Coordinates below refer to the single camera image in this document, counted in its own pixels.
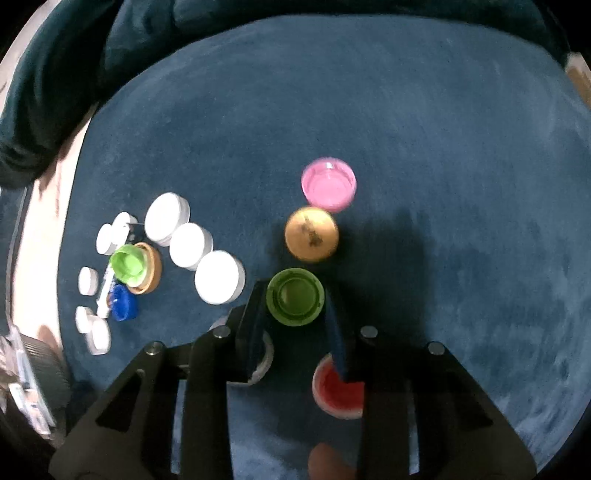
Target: green bottle cap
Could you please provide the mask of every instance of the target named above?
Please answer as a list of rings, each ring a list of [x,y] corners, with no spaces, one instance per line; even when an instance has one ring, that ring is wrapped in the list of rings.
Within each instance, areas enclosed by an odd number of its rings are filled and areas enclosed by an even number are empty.
[[[303,268],[280,271],[267,287],[267,308],[280,323],[299,327],[312,322],[324,305],[324,288]]]
[[[131,286],[137,286],[144,279],[146,258],[141,248],[134,245],[123,245],[109,259],[117,280]]]

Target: pink cup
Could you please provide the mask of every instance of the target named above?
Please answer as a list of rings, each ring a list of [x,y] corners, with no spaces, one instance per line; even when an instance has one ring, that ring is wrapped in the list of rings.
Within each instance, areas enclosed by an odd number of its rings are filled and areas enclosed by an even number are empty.
[[[306,167],[301,189],[310,205],[336,213],[353,201],[357,180],[351,167],[338,158],[319,158]]]

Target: gold lid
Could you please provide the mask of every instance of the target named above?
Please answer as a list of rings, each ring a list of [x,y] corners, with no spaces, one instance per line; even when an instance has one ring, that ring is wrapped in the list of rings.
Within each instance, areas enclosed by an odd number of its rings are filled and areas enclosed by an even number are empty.
[[[304,262],[330,257],[339,244],[339,229],[328,212],[316,207],[296,210],[285,224],[285,243]]]

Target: hand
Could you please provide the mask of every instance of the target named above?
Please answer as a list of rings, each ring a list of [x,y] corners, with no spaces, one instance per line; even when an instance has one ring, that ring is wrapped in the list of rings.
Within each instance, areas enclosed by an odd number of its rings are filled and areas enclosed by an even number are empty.
[[[310,452],[308,475],[310,480],[355,480],[355,470],[325,443],[319,443]]]

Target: bolt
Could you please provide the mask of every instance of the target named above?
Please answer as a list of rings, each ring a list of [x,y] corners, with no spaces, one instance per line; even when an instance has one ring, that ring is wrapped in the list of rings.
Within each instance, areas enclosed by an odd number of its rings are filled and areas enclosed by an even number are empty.
[[[378,329],[373,325],[366,325],[364,327],[361,327],[361,330],[359,332],[361,333],[361,336],[363,338],[370,339],[376,338],[378,336]]]
[[[212,331],[213,336],[219,339],[226,338],[232,333],[228,325],[220,325],[219,327],[215,327]]]
[[[445,353],[445,346],[441,342],[431,342],[427,345],[427,350],[431,355],[443,355]]]
[[[158,355],[162,349],[164,348],[164,345],[161,342],[152,342],[151,344],[147,345],[144,348],[144,352],[146,352],[148,355]]]

